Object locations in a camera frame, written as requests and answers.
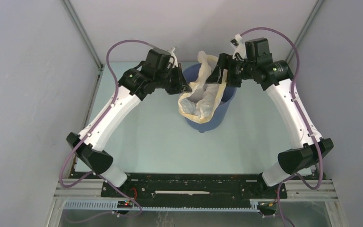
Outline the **translucent cream plastic trash bag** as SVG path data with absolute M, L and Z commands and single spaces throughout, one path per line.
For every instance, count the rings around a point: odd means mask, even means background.
M 208 55 L 204 51 L 198 53 L 201 64 L 198 78 L 188 84 L 192 88 L 190 93 L 182 93 L 178 99 L 179 113 L 198 124 L 209 122 L 219 107 L 226 88 L 226 73 L 224 70 L 221 84 L 206 84 L 206 79 L 214 70 L 218 57 Z

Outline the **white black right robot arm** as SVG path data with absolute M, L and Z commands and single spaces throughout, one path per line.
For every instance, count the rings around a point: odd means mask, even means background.
M 334 144 L 330 138 L 323 138 L 305 108 L 300 107 L 302 102 L 294 90 L 294 75 L 286 61 L 273 60 L 266 38 L 243 43 L 242 37 L 236 35 L 231 44 L 234 53 L 219 55 L 206 83 L 225 82 L 228 87 L 240 87 L 243 80 L 254 80 L 276 105 L 290 137 L 291 149 L 279 153 L 277 162 L 258 176 L 256 192 L 267 198 L 274 193 L 275 185 L 284 179 L 319 164 Z

